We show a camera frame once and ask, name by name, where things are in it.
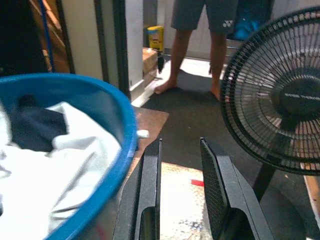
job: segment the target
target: black fan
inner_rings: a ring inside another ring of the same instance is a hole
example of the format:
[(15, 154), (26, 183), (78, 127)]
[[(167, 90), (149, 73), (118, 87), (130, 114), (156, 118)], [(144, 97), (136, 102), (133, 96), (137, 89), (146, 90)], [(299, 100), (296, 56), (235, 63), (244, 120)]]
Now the black fan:
[(320, 175), (320, 6), (263, 26), (230, 61), (221, 84), (224, 121), (263, 162), (261, 199), (276, 169)]

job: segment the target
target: white object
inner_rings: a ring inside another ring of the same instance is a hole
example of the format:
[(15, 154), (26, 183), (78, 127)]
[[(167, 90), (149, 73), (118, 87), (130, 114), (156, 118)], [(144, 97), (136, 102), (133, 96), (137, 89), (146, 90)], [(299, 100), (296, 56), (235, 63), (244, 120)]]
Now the white object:
[(148, 130), (144, 130), (144, 129), (136, 131), (136, 135), (140, 139), (147, 139), (147, 138), (150, 137), (149, 131)]
[(64, 114), (68, 132), (53, 140), (50, 154), (3, 147), (0, 166), (11, 173), (0, 178), (0, 239), (45, 238), (90, 197), (121, 149), (113, 135), (68, 103), (49, 109)]
[(7, 145), (11, 142), (11, 124), (7, 113), (0, 101), (0, 151), (3, 145)]

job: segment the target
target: floor mat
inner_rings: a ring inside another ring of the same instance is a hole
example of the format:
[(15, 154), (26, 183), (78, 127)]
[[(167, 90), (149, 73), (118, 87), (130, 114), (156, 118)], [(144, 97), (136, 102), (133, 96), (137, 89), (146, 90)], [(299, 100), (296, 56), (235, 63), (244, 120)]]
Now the floor mat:
[[(261, 163), (242, 150), (229, 134), (220, 103), (209, 92), (210, 87), (210, 78), (181, 71), (177, 88), (154, 94), (143, 106), (169, 113), (159, 135), (163, 138), (162, 161), (201, 170), (200, 137), (210, 137), (225, 149), (252, 184)], [(275, 239), (320, 239), (302, 176), (276, 171), (261, 207)]]

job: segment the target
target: person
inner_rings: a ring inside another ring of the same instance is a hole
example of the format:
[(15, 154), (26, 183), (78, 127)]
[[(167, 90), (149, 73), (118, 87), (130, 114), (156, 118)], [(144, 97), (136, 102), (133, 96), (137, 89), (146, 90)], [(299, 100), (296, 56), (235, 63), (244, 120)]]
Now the person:
[(226, 55), (226, 35), (233, 32), (238, 0), (175, 0), (171, 27), (176, 29), (171, 53), (171, 72), (167, 82), (155, 88), (161, 94), (177, 86), (181, 63), (186, 55), (189, 39), (197, 29), (204, 5), (211, 36), (210, 65), (211, 92), (220, 98), (220, 74)]

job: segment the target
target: fan stand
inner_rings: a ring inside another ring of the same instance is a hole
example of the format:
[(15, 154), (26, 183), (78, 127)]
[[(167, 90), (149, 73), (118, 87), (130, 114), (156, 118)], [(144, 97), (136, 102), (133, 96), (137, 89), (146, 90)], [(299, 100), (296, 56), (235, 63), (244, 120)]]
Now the fan stand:
[(256, 199), (260, 202), (264, 196), (271, 179), (276, 171), (273, 166), (263, 163), (258, 176), (256, 177), (253, 184), (253, 191), (255, 193)]
[[(297, 127), (297, 121), (292, 117), (286, 116), (285, 118), (283, 118), (279, 128), (282, 131), (292, 132), (296, 130), (296, 127)], [(285, 145), (290, 144), (290, 142), (288, 142), (287, 140), (284, 141), (284, 139), (285, 138), (283, 138), (282, 135), (278, 134), (274, 138), (272, 145), (273, 146), (281, 145), (281, 146), (284, 146), (285, 148)], [(268, 155), (266, 158), (269, 159), (271, 162), (280, 161), (279, 158), (276, 158), (271, 155)], [(275, 171), (276, 171), (276, 168), (274, 166), (268, 163), (262, 164), (262, 167), (259, 170), (258, 176), (256, 177), (253, 184), (253, 191), (259, 202), (264, 196)]]

